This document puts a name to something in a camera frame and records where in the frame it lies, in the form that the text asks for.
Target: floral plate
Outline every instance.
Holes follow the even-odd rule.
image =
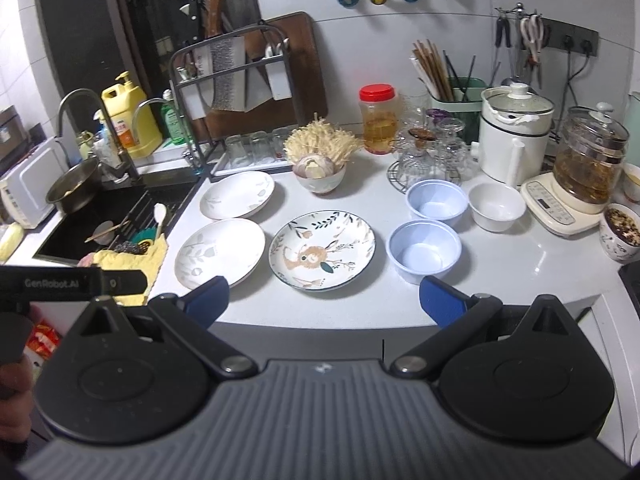
[[[344,211],[316,211],[285,225],[269,248],[269,265],[284,283],[301,290],[331,290],[369,265],[376,237],[362,219]]]
[[[212,220],[247,218],[264,207],[274,188],[268,173],[236,173],[211,186],[200,200],[200,211]]]
[[[184,243],[175,258],[175,275],[187,288],[197,288],[215,276],[229,286],[244,280],[264,252],[260,226],[243,218],[229,218],[204,226]]]

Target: cutting board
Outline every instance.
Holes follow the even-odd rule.
[[[302,103],[305,124],[313,120],[314,113],[326,117],[328,111],[326,95],[311,17],[306,12],[294,12],[287,16],[273,18],[266,23],[280,28],[289,37],[291,71]],[[264,56],[267,43],[260,31],[245,34],[244,42],[249,57],[260,59]],[[269,132],[280,126],[297,123],[292,99],[281,101],[269,99],[249,112],[214,110],[207,115],[205,122],[214,139],[259,130]],[[206,140],[202,137],[204,131],[201,127],[197,129],[196,134],[199,139]]]

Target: wall socket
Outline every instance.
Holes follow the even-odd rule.
[[[549,41],[547,46],[566,51],[564,38],[570,36],[574,40],[571,52],[584,54],[582,42],[587,40],[591,42],[591,57],[598,55],[600,36],[595,30],[578,27],[577,25],[571,25],[570,23],[556,22],[556,20],[550,20],[544,17],[542,18],[542,21],[545,24],[545,29],[549,31]]]

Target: white bowl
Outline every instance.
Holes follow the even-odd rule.
[[[640,168],[627,163],[623,164],[622,168],[624,173],[622,175],[622,191],[631,202],[640,203],[640,186],[629,178],[629,175],[632,175],[640,180]]]
[[[469,191],[469,205],[476,223],[494,233],[506,231],[527,210],[516,189],[497,182],[474,186]]]
[[[345,164],[338,173],[334,173],[324,178],[304,178],[303,176],[296,175],[296,179],[300,184],[302,184],[302,187],[311,193],[324,195],[332,192],[338,187],[338,184],[340,184],[344,178],[344,172],[346,169],[347,166]]]
[[[386,254],[406,282],[420,285],[425,276],[443,276],[460,259],[456,232],[435,220],[411,220],[386,241]]]
[[[609,204],[600,215],[600,245],[612,260],[626,262],[638,254],[640,246],[629,245],[613,232],[604,217],[609,209],[617,209],[627,215],[635,222],[637,228],[640,228],[640,217],[628,207],[620,204]]]
[[[423,180],[406,192],[412,219],[437,220],[453,226],[466,211],[469,200],[460,186],[445,180]]]
[[[200,199],[200,211],[212,220],[247,218],[271,198],[275,183],[262,171],[241,171],[214,183]]]

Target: white slow cooker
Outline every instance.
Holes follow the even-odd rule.
[[[488,88],[481,94],[478,160],[490,177],[519,186],[540,174],[554,104],[524,83]]]

